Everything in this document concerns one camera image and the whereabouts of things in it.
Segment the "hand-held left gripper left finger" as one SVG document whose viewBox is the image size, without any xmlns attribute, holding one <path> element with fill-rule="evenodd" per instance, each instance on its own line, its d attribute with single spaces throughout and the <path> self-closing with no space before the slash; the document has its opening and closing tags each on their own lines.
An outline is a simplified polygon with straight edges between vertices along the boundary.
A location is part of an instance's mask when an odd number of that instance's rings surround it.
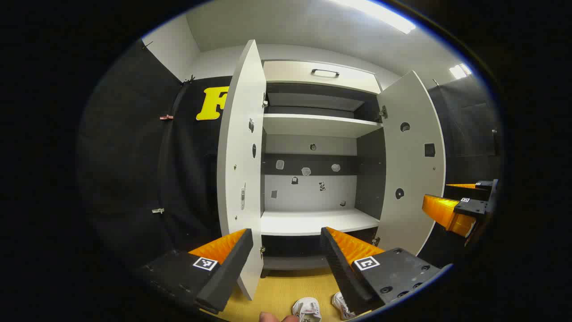
<svg viewBox="0 0 572 322">
<path fill-rule="evenodd" d="M 241 229 L 192 251 L 164 254 L 135 273 L 184 309 L 218 314 L 225 309 L 252 247 L 252 230 Z"/>
</svg>

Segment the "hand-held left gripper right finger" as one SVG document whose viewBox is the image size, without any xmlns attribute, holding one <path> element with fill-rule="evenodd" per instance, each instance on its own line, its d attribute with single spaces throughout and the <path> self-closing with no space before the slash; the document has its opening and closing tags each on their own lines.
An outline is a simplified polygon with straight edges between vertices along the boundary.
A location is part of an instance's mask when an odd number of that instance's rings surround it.
<svg viewBox="0 0 572 322">
<path fill-rule="evenodd" d="M 350 312 L 382 313 L 447 275 L 402 247 L 382 250 L 339 230 L 321 228 L 320 247 Z"/>
</svg>

